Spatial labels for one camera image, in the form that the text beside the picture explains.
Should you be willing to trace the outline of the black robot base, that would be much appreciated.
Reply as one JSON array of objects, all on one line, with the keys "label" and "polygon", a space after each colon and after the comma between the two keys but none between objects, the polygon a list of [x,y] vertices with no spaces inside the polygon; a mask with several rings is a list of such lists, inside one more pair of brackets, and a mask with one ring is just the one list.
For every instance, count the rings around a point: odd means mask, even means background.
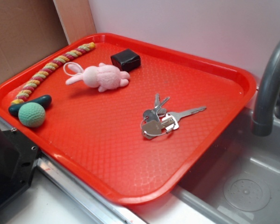
[{"label": "black robot base", "polygon": [[39,154],[21,131],[0,129],[0,210],[31,186]]}]

